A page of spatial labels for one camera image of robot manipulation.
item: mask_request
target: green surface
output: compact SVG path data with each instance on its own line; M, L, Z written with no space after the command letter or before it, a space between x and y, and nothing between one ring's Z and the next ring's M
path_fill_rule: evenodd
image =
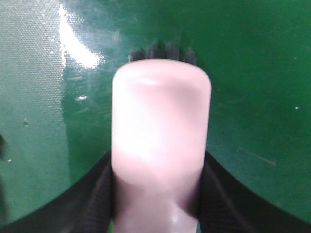
M112 76L155 39L191 46L210 76L208 151L311 222L310 9L308 0L1 0L1 223L58 196L110 149ZM71 30L82 47L66 40Z

